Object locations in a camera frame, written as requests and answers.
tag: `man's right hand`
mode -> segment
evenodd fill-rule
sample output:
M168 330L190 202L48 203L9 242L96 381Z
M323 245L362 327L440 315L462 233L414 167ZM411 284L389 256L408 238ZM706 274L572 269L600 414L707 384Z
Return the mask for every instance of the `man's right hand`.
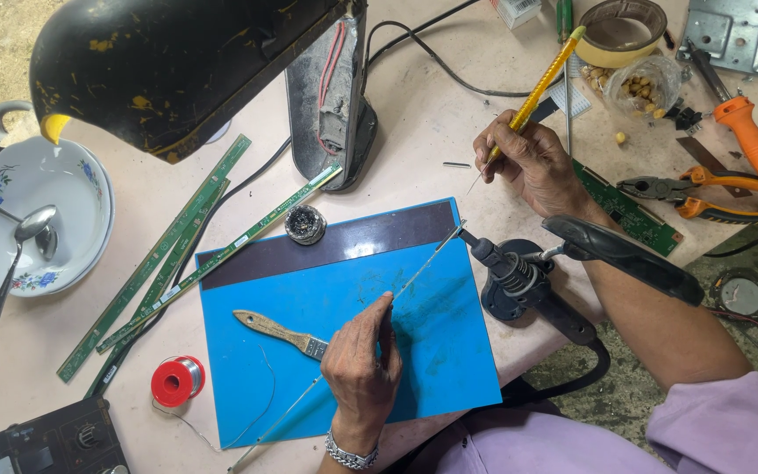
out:
M494 145L502 149L500 157L484 170L484 182L495 175L506 179L516 193L542 217L568 214L594 220L603 210L575 175L572 158L563 150L560 138L551 128L529 122L522 134L507 124L516 111L505 111L472 143L476 167L487 163Z

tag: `barcode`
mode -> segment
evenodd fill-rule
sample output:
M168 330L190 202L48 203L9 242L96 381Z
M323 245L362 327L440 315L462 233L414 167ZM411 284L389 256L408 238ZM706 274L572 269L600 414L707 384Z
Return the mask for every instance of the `barcode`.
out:
M514 4L514 15L519 16L526 8L532 7L536 4L536 0L525 0L521 4Z

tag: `green circuit board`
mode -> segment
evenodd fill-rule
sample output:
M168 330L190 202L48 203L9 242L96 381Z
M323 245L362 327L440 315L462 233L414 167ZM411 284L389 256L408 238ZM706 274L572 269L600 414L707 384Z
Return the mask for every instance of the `green circuit board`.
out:
M683 241L683 235L665 223L656 214L643 208L636 201L623 194L592 169L573 159L575 173L590 195L610 214L628 235L642 242L662 256Z

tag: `solder wire spool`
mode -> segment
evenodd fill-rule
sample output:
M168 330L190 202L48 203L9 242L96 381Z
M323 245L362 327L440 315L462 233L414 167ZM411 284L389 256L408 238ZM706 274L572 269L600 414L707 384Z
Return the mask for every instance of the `solder wire spool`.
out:
M160 405L174 408L195 398L205 382L203 364L192 356L180 356L157 367L151 377L151 393Z
M326 232L326 226L326 219L312 206L301 204L286 214L286 233L301 245L320 241Z

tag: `orange handle pliers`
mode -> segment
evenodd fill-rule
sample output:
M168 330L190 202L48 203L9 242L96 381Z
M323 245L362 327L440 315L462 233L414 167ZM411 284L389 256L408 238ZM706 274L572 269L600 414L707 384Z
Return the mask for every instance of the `orange handle pliers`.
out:
M721 223L758 225L758 212L736 211L688 196L685 190L702 186L727 186L758 191L758 176L739 171L710 171L695 166L679 180L640 176L623 180L616 187L629 196L640 199L672 201L684 219L701 218Z

